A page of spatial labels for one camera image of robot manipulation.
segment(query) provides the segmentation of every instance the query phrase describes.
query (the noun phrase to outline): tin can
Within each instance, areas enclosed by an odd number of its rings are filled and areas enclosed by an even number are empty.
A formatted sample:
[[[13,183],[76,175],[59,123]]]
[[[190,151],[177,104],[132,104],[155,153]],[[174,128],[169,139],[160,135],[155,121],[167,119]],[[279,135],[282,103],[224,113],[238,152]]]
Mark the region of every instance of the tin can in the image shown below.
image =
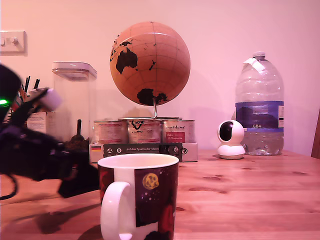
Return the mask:
[[[161,143],[162,123],[159,120],[128,121],[129,144]]]
[[[195,120],[163,120],[162,142],[195,143]]]
[[[121,120],[94,121],[94,142],[100,144],[127,144],[128,123]]]

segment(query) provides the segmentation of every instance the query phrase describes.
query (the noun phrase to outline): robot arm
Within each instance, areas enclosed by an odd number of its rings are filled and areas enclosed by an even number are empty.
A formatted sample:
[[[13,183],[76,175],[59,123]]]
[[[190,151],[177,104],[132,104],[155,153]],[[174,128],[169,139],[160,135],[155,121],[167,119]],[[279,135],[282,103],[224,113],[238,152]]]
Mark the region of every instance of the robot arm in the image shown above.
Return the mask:
[[[17,75],[0,65],[0,99],[12,103],[20,84]],[[58,193],[64,198],[98,190],[98,170],[90,165],[89,150],[68,151],[63,143],[53,137],[24,127],[31,113],[41,107],[52,109],[55,105],[50,103],[48,93],[50,89],[45,88],[30,101],[23,103],[7,123],[2,122],[9,109],[8,105],[0,105],[0,174],[8,175],[15,184],[17,182],[13,175],[34,181],[61,179]]]

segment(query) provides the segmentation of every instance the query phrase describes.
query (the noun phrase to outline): printed mug design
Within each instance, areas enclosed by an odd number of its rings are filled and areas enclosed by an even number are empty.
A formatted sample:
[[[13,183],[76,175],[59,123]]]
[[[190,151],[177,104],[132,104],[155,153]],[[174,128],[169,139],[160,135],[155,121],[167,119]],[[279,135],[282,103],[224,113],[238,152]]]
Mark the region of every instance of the printed mug design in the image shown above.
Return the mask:
[[[99,167],[100,199],[113,183],[114,169]],[[166,167],[135,169],[136,231],[155,226],[144,240],[173,240],[176,217],[178,163]]]
[[[148,190],[154,189],[159,186],[158,176],[154,173],[148,173],[144,176],[142,184]]]

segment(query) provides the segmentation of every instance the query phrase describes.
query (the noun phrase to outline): light switch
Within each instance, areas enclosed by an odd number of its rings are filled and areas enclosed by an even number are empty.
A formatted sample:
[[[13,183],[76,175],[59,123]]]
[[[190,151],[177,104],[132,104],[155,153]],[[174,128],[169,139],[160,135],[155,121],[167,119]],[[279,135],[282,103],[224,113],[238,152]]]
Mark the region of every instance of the light switch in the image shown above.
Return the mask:
[[[24,53],[25,31],[1,31],[1,53]]]

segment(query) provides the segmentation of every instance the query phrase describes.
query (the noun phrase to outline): can label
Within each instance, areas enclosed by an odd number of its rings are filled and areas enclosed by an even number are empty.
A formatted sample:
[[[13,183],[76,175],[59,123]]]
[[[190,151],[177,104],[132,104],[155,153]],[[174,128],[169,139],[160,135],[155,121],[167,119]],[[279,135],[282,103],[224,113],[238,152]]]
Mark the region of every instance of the can label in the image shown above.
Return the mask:
[[[128,142],[126,122],[95,122],[96,140],[101,144],[125,144]]]
[[[128,126],[130,144],[161,143],[160,121],[130,121]]]
[[[284,131],[283,101],[237,102],[235,108],[235,119],[248,132],[280,133]]]
[[[194,143],[195,121],[163,121],[163,143]]]

